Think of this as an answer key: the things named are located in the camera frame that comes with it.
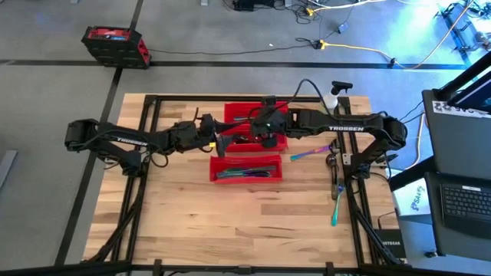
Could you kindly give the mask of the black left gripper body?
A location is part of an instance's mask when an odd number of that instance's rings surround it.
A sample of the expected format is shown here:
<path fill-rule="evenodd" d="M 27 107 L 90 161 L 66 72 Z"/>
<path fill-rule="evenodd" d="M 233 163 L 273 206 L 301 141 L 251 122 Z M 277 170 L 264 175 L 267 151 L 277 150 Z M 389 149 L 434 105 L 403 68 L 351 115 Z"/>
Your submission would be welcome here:
<path fill-rule="evenodd" d="M 223 138 L 217 135 L 225 131 L 225 124 L 209 113 L 203 114 L 198 120 L 199 126 L 196 126 L 195 120 L 174 123 L 170 128 L 170 144 L 177 152 L 184 153 L 215 143 L 218 156 L 224 157 L 226 146 Z"/>

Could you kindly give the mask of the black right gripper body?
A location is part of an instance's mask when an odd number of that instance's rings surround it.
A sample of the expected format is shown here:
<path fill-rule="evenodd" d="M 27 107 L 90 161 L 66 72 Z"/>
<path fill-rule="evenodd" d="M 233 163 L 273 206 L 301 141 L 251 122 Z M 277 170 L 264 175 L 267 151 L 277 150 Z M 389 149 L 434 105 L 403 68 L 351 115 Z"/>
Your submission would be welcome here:
<path fill-rule="evenodd" d="M 249 111 L 249 132 L 252 139 L 266 149 L 278 145 L 279 134 L 285 133 L 286 113 L 281 108 L 287 107 L 288 102 L 277 105 L 276 96 L 264 96 L 258 107 Z"/>

